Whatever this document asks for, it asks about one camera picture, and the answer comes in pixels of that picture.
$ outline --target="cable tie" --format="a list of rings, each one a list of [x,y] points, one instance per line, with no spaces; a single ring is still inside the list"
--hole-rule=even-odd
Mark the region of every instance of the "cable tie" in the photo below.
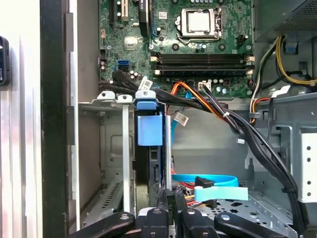
[[[283,188],[282,192],[283,193],[297,192],[297,188],[290,188],[290,189]]]
[[[225,117],[227,117],[227,116],[229,116],[230,115],[230,113],[229,112],[226,112],[225,114],[223,114],[223,118],[225,118]]]

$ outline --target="black ram slot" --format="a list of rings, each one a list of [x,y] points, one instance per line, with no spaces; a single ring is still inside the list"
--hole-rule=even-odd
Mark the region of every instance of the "black ram slot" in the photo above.
[[[248,56],[238,54],[160,54],[152,65],[156,75],[164,76],[243,76],[254,69]]]
[[[115,7],[114,0],[109,0],[109,24],[114,27]]]

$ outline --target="blue sata port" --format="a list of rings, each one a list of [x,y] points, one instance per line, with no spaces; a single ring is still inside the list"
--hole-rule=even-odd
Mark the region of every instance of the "blue sata port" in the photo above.
[[[118,60],[118,66],[129,66],[130,61],[128,60]]]
[[[122,71],[129,71],[130,61],[128,60],[118,60],[118,69]]]

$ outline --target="ventilation holes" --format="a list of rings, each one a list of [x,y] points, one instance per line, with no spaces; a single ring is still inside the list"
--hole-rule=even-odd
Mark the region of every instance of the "ventilation holes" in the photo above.
[[[119,183],[119,182],[117,182],[117,183],[114,185],[112,191],[110,192],[109,197],[106,199],[105,203],[103,204],[103,208],[106,208],[106,207],[109,206],[109,204],[110,204],[111,200],[113,199],[113,196],[114,196],[115,193],[117,192],[119,186],[120,186],[120,183]]]
[[[276,31],[317,31],[317,0],[313,0],[287,19]]]

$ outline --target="cpu socket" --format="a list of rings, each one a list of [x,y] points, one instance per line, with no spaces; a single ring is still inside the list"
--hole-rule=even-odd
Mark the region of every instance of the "cpu socket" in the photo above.
[[[180,33],[176,37],[185,45],[197,39],[205,41],[219,40],[222,37],[221,8],[182,9],[181,15],[175,21],[175,25]]]

